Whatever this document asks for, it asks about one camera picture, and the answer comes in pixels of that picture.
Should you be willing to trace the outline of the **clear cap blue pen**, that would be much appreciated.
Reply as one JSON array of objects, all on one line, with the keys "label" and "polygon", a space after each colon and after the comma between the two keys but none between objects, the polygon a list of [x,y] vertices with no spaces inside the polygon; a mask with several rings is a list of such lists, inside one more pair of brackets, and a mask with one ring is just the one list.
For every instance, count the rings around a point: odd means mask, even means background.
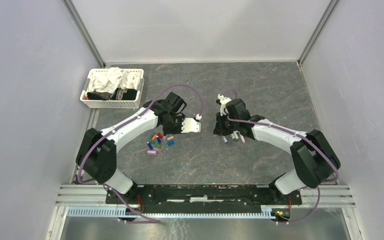
[{"label": "clear cap blue pen", "polygon": [[223,139],[223,141],[224,141],[225,144],[228,144],[228,143],[229,143],[229,142],[228,142],[228,139],[227,139],[225,136],[222,136],[222,139]]}]

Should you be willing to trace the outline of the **large blue marker cap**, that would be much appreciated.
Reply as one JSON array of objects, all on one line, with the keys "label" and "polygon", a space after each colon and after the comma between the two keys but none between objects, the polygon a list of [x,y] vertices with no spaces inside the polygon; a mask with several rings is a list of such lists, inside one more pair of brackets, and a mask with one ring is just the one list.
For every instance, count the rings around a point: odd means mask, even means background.
[{"label": "large blue marker cap", "polygon": [[171,141],[169,141],[167,144],[168,144],[168,146],[172,146],[172,145],[175,144],[175,142],[171,140]]}]

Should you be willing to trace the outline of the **pink highlighter cap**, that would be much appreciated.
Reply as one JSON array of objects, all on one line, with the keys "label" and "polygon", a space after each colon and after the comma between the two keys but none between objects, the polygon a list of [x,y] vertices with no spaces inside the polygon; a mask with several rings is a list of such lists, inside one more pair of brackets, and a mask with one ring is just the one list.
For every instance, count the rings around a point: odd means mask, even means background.
[{"label": "pink highlighter cap", "polygon": [[150,156],[155,156],[155,155],[158,154],[158,152],[156,150],[148,150],[147,154],[150,155]]}]

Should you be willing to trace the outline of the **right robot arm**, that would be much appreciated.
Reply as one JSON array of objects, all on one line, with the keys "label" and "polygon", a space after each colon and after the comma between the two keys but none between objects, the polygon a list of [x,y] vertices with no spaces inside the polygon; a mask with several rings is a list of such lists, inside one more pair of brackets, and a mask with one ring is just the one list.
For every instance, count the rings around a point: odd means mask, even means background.
[{"label": "right robot arm", "polygon": [[268,143],[291,155],[294,169],[272,181],[269,199],[282,204],[289,194],[305,187],[315,189],[324,182],[335,182],[341,163],[319,130],[298,131],[275,124],[260,115],[252,115],[245,102],[219,94],[213,134],[244,141],[245,138]]}]

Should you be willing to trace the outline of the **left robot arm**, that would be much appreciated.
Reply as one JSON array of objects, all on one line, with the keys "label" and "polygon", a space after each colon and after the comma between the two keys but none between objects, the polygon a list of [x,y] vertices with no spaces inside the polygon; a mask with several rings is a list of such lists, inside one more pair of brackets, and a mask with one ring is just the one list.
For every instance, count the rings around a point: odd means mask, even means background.
[{"label": "left robot arm", "polygon": [[163,127],[164,134],[181,133],[186,106],[180,96],[170,92],[164,99],[146,102],[133,115],[113,126],[102,130],[88,129],[76,156],[76,164],[92,180],[116,190],[125,204],[133,203],[137,198],[136,183],[118,169],[118,152],[139,135],[159,126]]}]

